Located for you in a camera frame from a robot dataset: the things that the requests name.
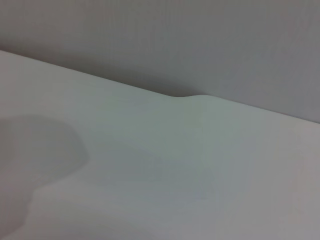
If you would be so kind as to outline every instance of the desk surface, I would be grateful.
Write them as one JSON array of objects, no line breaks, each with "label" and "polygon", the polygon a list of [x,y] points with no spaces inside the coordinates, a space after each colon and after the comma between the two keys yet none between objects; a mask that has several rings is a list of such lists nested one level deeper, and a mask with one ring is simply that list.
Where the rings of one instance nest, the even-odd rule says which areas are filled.
[{"label": "desk surface", "polygon": [[320,125],[0,52],[0,239],[318,240]]}]

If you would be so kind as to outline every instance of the white desk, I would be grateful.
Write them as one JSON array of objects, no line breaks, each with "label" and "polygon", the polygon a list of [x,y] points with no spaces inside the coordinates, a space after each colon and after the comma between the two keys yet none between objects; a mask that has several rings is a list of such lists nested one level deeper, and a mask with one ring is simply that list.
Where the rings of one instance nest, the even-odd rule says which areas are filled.
[{"label": "white desk", "polygon": [[313,122],[0,52],[0,152],[0,239],[320,238]]}]

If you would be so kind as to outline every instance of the gray wall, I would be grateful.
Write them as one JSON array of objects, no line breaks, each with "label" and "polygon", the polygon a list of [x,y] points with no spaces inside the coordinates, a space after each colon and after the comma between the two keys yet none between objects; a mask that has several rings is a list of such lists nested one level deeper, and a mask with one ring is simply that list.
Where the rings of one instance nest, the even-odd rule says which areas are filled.
[{"label": "gray wall", "polygon": [[318,0],[0,0],[0,49],[320,122]]}]

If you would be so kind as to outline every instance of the white surface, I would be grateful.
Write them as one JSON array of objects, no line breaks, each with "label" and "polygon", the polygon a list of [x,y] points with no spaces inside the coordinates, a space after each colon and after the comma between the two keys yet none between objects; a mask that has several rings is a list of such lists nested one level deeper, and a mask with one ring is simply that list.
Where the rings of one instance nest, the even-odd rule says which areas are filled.
[{"label": "white surface", "polygon": [[316,123],[6,52],[0,117],[5,240],[319,239]]}]

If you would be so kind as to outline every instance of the table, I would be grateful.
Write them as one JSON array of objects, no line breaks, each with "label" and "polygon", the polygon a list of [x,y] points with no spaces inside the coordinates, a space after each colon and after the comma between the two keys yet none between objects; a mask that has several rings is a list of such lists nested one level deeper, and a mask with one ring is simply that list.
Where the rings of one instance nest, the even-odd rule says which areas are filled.
[{"label": "table", "polygon": [[319,143],[317,123],[1,51],[0,239],[318,240]]}]

